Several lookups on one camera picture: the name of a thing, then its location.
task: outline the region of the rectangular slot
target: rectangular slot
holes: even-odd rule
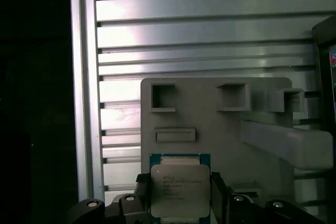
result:
[[[269,112],[303,111],[304,91],[301,89],[282,89],[267,93],[267,110]]]
[[[195,142],[195,129],[156,129],[157,142]]]
[[[250,87],[247,83],[226,83],[220,87],[219,111],[250,111]]]
[[[152,112],[175,112],[176,88],[174,84],[152,84]]]
[[[300,91],[285,91],[283,93],[285,112],[301,111],[301,92]]]

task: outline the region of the silver screw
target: silver screw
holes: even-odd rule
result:
[[[98,205],[97,202],[90,202],[90,203],[88,203],[88,207],[95,207],[96,205]]]
[[[244,200],[244,198],[242,196],[239,196],[239,195],[235,196],[234,199],[236,201],[243,201]]]
[[[283,204],[280,202],[273,202],[273,206],[275,207],[283,207]]]

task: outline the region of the horizontal metal slat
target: horizontal metal slat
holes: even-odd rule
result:
[[[141,173],[141,163],[104,164],[104,185],[132,185]]]
[[[212,76],[209,73],[203,73],[203,76]],[[242,74],[236,71],[235,74],[222,74],[221,77],[287,77],[292,81],[294,88],[304,89],[306,91],[316,91],[315,72],[297,71],[297,72],[261,72]],[[117,79],[101,81],[100,102],[140,102],[140,79]]]
[[[140,145],[140,141],[141,141],[140,134],[113,135],[113,136],[103,136],[102,137],[102,145],[104,147]]]
[[[294,112],[294,120],[318,119],[319,99],[306,98],[305,111]],[[129,130],[140,129],[140,105],[120,105],[112,106],[108,109],[101,109],[102,130]]]
[[[125,130],[140,128],[140,105],[114,106],[101,109],[102,130]]]
[[[334,0],[105,0],[97,21],[172,17],[285,15],[336,11]]]
[[[268,68],[287,66],[313,66],[312,57],[278,56],[278,57],[256,57],[256,58],[229,58],[229,59],[207,59],[193,61],[175,61],[158,63],[138,63],[127,65],[108,65],[99,67],[99,75],[128,74],[128,73],[154,73],[154,72],[177,72],[177,71],[202,71],[202,70],[223,70],[242,68]]]
[[[121,51],[120,49],[106,48],[98,55],[101,65],[118,63],[146,63],[153,61],[176,61],[196,59],[239,59],[255,57],[286,57],[297,56],[313,62],[312,44],[262,44],[257,45],[202,45],[165,47],[163,49]]]
[[[140,146],[131,147],[105,147],[103,148],[103,158],[113,158],[116,162],[126,162],[127,160],[138,159],[140,162]]]
[[[311,28],[328,16],[106,25],[98,47],[311,39]]]

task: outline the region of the metal shutter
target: metal shutter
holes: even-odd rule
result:
[[[336,0],[72,0],[80,199],[134,189],[140,82],[156,76],[288,77],[319,127],[311,28]]]

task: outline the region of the metal frame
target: metal frame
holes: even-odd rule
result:
[[[71,21],[79,200],[104,200],[96,0],[71,0]]]
[[[322,129],[331,133],[334,137],[334,168],[328,179],[331,200],[328,208],[330,223],[336,222],[334,204],[336,204],[336,118],[334,109],[334,94],[332,83],[332,70],[330,66],[329,48],[336,44],[336,15],[322,21],[313,27],[315,60],[317,65],[317,84],[322,95]]]

